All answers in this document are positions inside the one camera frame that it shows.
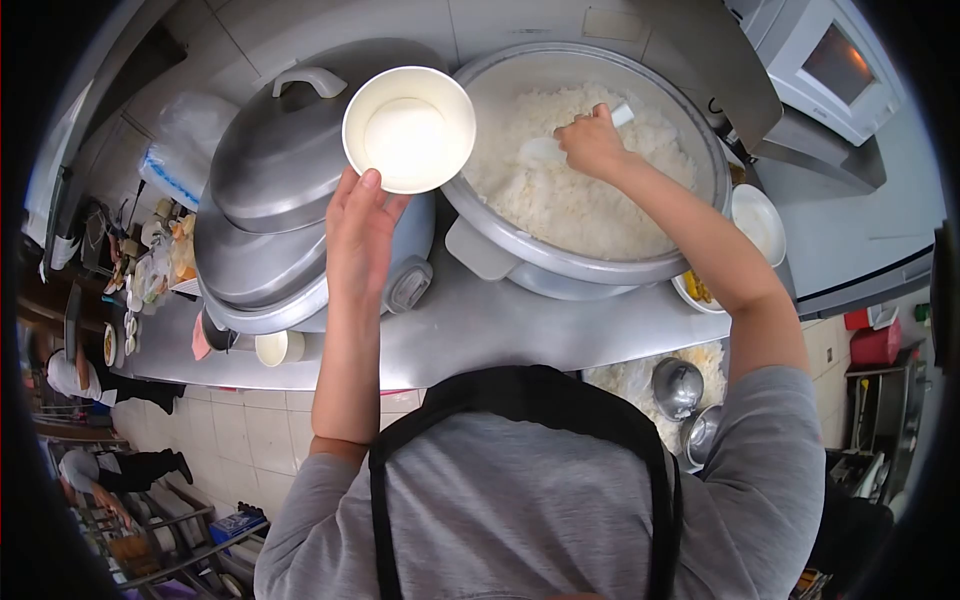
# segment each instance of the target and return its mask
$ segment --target hand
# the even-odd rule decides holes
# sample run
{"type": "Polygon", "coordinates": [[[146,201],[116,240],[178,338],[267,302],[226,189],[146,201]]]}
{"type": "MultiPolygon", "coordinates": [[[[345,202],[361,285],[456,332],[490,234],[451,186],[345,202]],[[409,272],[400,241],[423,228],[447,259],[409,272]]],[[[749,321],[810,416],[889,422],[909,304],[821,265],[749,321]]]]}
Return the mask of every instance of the hand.
{"type": "Polygon", "coordinates": [[[633,154],[623,147],[610,108],[602,103],[593,107],[592,116],[578,114],[573,123],[554,130],[553,136],[560,140],[571,169],[607,183],[623,168],[624,159],[633,154]]]}
{"type": "Polygon", "coordinates": [[[112,493],[104,489],[103,486],[99,484],[93,484],[93,500],[97,503],[97,506],[106,509],[109,513],[112,513],[115,516],[119,516],[123,519],[124,524],[127,525],[127,529],[132,529],[132,519],[130,514],[123,508],[123,505],[120,504],[120,500],[117,500],[112,493]]]}
{"type": "Polygon", "coordinates": [[[361,178],[344,169],[326,208],[326,280],[330,299],[350,305],[375,303],[387,283],[396,221],[410,196],[380,189],[380,173],[367,169],[361,178]]]}

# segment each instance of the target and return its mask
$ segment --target white tile floor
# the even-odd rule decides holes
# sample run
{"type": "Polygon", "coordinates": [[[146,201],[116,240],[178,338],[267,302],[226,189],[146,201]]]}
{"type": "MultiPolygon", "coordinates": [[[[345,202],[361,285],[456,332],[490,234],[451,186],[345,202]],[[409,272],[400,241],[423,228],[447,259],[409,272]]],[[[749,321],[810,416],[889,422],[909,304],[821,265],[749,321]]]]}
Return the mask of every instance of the white tile floor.
{"type": "MultiPolygon", "coordinates": [[[[167,475],[167,481],[212,504],[218,517],[232,514],[238,501],[275,516],[313,437],[313,393],[187,386],[185,396],[169,416],[152,402],[121,402],[110,412],[114,427],[137,450],[183,452],[194,485],[179,473],[167,475]]],[[[422,400],[423,390],[382,396],[380,427],[422,400]]]]}
{"type": "Polygon", "coordinates": [[[843,316],[802,323],[810,374],[817,393],[817,417],[823,429],[824,446],[841,447],[847,418],[847,381],[852,331],[844,328],[843,316]]]}

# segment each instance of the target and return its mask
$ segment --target cook in white shirt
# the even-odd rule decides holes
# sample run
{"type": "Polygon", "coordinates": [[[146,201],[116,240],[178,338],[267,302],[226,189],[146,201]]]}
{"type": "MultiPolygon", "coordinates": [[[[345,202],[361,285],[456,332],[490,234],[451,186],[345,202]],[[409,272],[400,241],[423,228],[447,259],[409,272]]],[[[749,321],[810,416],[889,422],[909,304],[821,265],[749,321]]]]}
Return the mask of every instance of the cook in white shirt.
{"type": "Polygon", "coordinates": [[[30,330],[27,347],[34,369],[41,370],[50,387],[65,396],[100,401],[105,398],[104,392],[116,390],[116,402],[139,397],[155,403],[168,415],[173,414],[174,398],[183,396],[182,385],[130,379],[111,372],[104,362],[103,349],[92,345],[85,348],[79,330],[77,356],[72,361],[67,360],[65,350],[52,350],[52,336],[42,326],[30,330]]]}

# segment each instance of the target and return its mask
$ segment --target white bowl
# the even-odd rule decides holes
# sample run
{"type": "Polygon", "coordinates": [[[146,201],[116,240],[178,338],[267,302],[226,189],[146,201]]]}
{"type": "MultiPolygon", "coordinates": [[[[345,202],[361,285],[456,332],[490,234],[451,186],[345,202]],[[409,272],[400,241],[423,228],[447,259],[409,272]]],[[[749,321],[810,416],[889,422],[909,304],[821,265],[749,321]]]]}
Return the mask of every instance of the white bowl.
{"type": "Polygon", "coordinates": [[[670,279],[670,282],[673,283],[673,288],[677,290],[677,294],[680,294],[680,297],[684,299],[684,302],[693,306],[702,313],[707,313],[708,315],[722,315],[726,310],[723,309],[723,306],[720,305],[720,302],[716,298],[709,302],[704,302],[703,300],[694,300],[692,296],[686,291],[686,281],[684,281],[683,275],[677,275],[676,277],[670,279]]]}
{"type": "Polygon", "coordinates": [[[380,187],[420,194],[460,172],[476,138],[473,103],[460,84],[425,66],[400,66],[363,84],[347,105],[344,151],[380,187]]]}
{"type": "Polygon", "coordinates": [[[256,347],[256,357],[267,367],[299,362],[306,349],[306,339],[299,331],[258,335],[253,343],[256,347]]]}
{"type": "Polygon", "coordinates": [[[733,224],[754,243],[771,267],[786,257],[786,233],[783,221],[766,194],[749,183],[733,189],[731,198],[733,224]]]}

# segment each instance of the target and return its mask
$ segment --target gray t-shirt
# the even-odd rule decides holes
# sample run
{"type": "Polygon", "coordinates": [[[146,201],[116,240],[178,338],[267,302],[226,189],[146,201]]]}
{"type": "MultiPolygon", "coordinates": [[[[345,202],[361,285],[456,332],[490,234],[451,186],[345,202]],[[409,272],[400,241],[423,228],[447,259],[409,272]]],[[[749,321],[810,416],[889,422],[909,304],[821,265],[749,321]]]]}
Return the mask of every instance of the gray t-shirt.
{"type": "MultiPolygon", "coordinates": [[[[677,598],[785,598],[824,497],[813,384],[786,367],[732,386],[701,478],[682,474],[677,598]]],[[[629,450],[567,431],[460,414],[387,464],[407,598],[643,597],[650,483],[629,450]]],[[[256,564],[260,600],[375,598],[370,472],[307,458],[256,564]]]]}
{"type": "Polygon", "coordinates": [[[94,456],[82,450],[68,450],[58,465],[60,475],[77,492],[93,493],[93,482],[100,480],[100,469],[120,472],[117,457],[112,452],[94,456]]]}

